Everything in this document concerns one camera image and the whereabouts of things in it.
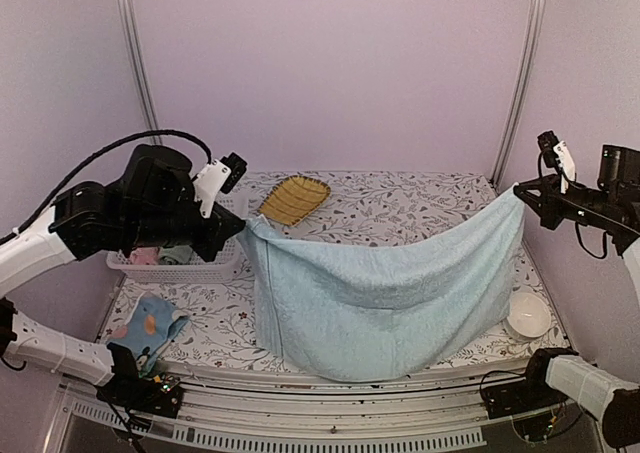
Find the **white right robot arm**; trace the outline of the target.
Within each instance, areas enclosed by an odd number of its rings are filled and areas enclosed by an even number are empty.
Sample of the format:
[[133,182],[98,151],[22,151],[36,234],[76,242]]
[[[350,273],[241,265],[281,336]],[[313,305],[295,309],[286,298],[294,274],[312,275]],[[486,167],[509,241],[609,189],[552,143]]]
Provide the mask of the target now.
[[537,409],[557,389],[621,451],[639,443],[639,376],[615,360],[626,353],[639,363],[639,154],[604,146],[594,188],[578,182],[564,143],[541,146],[537,167],[551,172],[514,192],[538,218],[528,245],[580,353],[549,360],[518,385],[517,400]]

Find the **light blue towel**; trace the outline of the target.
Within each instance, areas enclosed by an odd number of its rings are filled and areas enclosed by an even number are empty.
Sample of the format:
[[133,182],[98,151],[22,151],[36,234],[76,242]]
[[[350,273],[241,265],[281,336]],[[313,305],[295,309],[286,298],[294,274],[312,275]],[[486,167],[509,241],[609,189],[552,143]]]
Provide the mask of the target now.
[[418,372],[508,315],[523,226],[523,203],[509,191],[405,246],[292,239],[250,219],[239,242],[255,276],[257,343],[339,382]]

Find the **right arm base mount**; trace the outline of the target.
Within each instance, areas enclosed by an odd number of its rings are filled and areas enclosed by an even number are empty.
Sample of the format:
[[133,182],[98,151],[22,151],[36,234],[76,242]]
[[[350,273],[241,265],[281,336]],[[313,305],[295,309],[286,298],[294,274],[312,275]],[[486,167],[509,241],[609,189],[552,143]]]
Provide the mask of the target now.
[[541,377],[530,378],[524,373],[506,370],[492,370],[484,374],[478,392],[490,419],[551,407],[568,399]]

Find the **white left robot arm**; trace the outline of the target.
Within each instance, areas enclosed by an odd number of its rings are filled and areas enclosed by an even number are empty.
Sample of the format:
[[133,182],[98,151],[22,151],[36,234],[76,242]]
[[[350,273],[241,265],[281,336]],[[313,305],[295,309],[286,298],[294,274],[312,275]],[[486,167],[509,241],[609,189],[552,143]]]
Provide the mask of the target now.
[[214,261],[245,225],[217,198],[246,170],[246,161],[231,153],[208,159],[194,173],[184,154],[138,145],[118,179],[64,186],[1,246],[1,355],[98,388],[109,385],[126,406],[141,406],[149,388],[129,349],[83,341],[61,321],[44,324],[44,313],[32,316],[15,302],[16,292],[103,252],[128,256],[139,248],[187,246],[202,261]]

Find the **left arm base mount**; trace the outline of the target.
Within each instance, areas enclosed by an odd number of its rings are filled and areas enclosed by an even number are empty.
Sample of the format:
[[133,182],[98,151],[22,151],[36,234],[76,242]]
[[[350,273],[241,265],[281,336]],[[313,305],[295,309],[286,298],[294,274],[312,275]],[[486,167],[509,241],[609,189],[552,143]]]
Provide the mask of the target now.
[[104,386],[96,388],[98,400],[122,407],[125,411],[147,413],[176,419],[184,389],[175,375],[160,373],[141,378],[138,374],[115,374]]

